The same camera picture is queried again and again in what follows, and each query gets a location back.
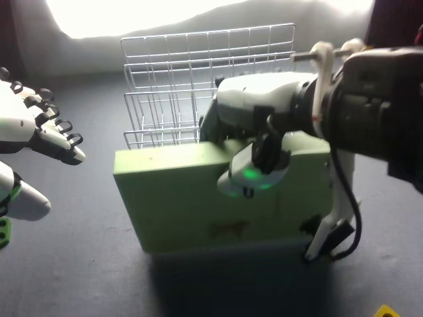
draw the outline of green box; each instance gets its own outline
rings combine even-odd
[[[301,223],[332,207],[329,146],[289,133],[291,164],[277,186],[254,198],[227,197],[216,182],[246,141],[227,140],[116,152],[114,179],[142,248],[176,252],[300,235]]]

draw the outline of metal wire rack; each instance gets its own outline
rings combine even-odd
[[[198,142],[217,76],[287,71],[293,23],[122,38],[129,149]]]

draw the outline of gray table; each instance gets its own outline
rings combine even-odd
[[[387,177],[382,162],[357,158],[364,229],[346,260],[305,267],[302,240],[151,257],[112,177],[130,126],[123,75],[49,88],[88,159],[74,167],[30,151],[2,156],[53,209],[41,221],[12,219],[12,242],[0,250],[0,316],[363,317],[384,303],[422,315],[423,196]]]

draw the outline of yellow object with black dot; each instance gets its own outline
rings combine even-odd
[[[396,312],[392,310],[392,308],[383,305],[379,310],[377,311],[375,317],[400,317]]]

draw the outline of green light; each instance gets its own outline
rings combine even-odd
[[[260,189],[260,190],[268,190],[271,187],[272,187],[271,184],[263,184],[258,189]]]
[[[260,178],[260,173],[253,169],[246,169],[243,173],[245,178],[248,178],[249,180],[257,180]]]

